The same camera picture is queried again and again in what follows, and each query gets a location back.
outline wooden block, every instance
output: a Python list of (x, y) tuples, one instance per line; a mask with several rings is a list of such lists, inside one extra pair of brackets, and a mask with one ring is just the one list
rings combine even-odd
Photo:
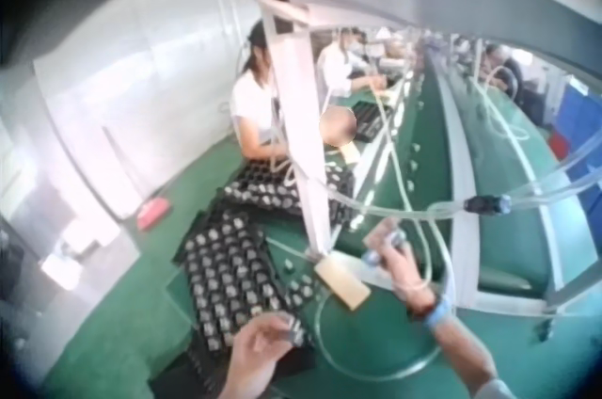
[(347, 165), (357, 164), (361, 158), (361, 154), (354, 142), (349, 142), (347, 145), (339, 147), (339, 150), (341, 151), (342, 158), (345, 160), (345, 164)]
[(315, 266), (315, 271), (351, 311), (356, 310), (370, 295), (370, 288), (332, 257), (321, 260)]

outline floor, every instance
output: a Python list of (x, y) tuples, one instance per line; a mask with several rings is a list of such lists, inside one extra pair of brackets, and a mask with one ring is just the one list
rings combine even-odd
[(140, 257), (81, 326), (46, 378), (44, 389), (50, 397), (152, 397), (147, 380), (185, 347), (189, 331), (166, 296), (166, 284), (176, 273), (170, 259), (196, 212), (223, 185), (224, 172), (240, 161), (230, 140), (220, 142), (166, 191), (173, 210), (156, 229), (139, 234), (134, 222), (128, 222)]

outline white wall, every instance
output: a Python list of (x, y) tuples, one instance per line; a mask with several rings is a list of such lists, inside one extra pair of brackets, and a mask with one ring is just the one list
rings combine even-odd
[(258, 18), (250, 0), (108, 0), (33, 59), (61, 136), (119, 217), (228, 133), (220, 105)]

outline red object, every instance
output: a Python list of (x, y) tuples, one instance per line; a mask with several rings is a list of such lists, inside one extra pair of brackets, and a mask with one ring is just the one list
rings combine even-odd
[(166, 199), (151, 199), (142, 205), (136, 223), (140, 231), (147, 231), (161, 221), (171, 210), (171, 203)]
[(568, 154), (568, 142), (560, 133), (557, 133), (556, 131), (552, 132), (552, 137), (549, 138), (547, 144), (559, 160), (563, 160)]

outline white sleeve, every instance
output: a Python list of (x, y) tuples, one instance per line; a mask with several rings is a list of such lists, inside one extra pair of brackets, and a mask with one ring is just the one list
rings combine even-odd
[(485, 383), (474, 395), (474, 399), (516, 399), (506, 384), (494, 378)]
[(255, 119), (255, 108), (253, 100), (248, 93), (245, 93), (245, 87), (238, 83), (232, 91), (232, 99), (230, 101), (230, 113), (233, 117), (245, 117), (246, 119)]
[(334, 56), (325, 57), (322, 75), (331, 95), (344, 97), (351, 95), (351, 79), (347, 78), (344, 65), (341, 67), (341, 63)]

